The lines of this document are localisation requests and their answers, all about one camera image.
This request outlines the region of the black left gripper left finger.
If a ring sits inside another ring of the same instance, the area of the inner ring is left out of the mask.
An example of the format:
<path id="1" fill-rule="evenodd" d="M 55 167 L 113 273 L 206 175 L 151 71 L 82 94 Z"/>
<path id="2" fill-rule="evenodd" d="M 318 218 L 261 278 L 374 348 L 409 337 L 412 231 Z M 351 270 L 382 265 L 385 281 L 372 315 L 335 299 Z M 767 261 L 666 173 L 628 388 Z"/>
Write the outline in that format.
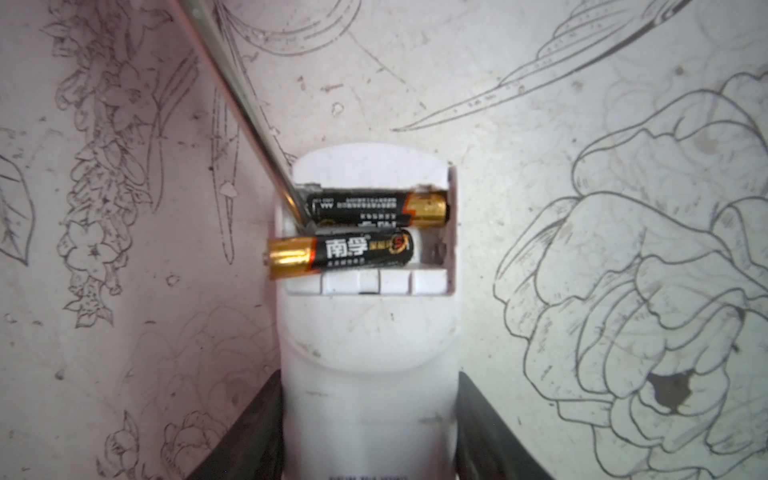
<path id="1" fill-rule="evenodd" d="M 281 371 L 277 370 L 188 479 L 282 479 L 283 411 Z"/>

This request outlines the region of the clear handle screwdriver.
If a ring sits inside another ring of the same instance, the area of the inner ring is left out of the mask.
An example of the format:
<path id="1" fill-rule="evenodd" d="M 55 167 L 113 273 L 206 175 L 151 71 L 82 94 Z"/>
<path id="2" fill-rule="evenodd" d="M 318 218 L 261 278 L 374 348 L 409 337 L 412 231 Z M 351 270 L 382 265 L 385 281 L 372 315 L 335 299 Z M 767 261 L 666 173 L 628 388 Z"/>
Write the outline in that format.
<path id="1" fill-rule="evenodd" d="M 223 22 L 216 18 L 218 8 L 210 7 L 205 1 L 174 1 L 172 6 L 181 28 L 215 80 L 284 209 L 292 215 L 300 231 L 313 231 L 315 223 L 290 176 L 286 157 L 270 133 L 241 59 L 228 41 Z"/>

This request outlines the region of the large white remote control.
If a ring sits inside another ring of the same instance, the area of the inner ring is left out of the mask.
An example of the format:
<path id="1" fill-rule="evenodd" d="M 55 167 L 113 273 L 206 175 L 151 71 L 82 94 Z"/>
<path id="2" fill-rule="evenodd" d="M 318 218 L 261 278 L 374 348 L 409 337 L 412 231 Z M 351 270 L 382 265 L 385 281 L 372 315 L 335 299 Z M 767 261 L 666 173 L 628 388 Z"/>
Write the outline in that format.
<path id="1" fill-rule="evenodd" d="M 448 221 L 414 228 L 398 267 L 275 281 L 289 479 L 452 479 L 460 333 L 456 170 L 382 143 L 299 158 L 303 189 L 443 191 Z"/>

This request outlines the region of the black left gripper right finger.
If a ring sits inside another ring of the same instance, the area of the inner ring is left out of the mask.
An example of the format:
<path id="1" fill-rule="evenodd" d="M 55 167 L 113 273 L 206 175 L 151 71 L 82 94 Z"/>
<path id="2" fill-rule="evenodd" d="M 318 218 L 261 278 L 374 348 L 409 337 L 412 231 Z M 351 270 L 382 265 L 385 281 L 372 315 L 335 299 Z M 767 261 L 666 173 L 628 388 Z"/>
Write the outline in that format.
<path id="1" fill-rule="evenodd" d="M 459 479 L 550 480 L 470 377 L 459 373 L 456 399 Z"/>

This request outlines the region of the black gold AAA battery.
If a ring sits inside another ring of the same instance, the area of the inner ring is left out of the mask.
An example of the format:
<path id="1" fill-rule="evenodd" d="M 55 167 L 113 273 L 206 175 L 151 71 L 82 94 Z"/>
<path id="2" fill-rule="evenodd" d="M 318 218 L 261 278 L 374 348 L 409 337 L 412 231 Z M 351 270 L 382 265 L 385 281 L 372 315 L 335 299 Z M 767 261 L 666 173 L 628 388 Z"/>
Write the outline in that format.
<path id="1" fill-rule="evenodd" d="M 335 270 L 403 267 L 414 252 L 412 234 L 396 229 L 272 239 L 264 260 L 270 278 L 277 280 Z"/>
<path id="2" fill-rule="evenodd" d="M 306 204 L 323 227 L 431 228 L 450 218 L 445 191 L 324 190 L 309 194 Z"/>

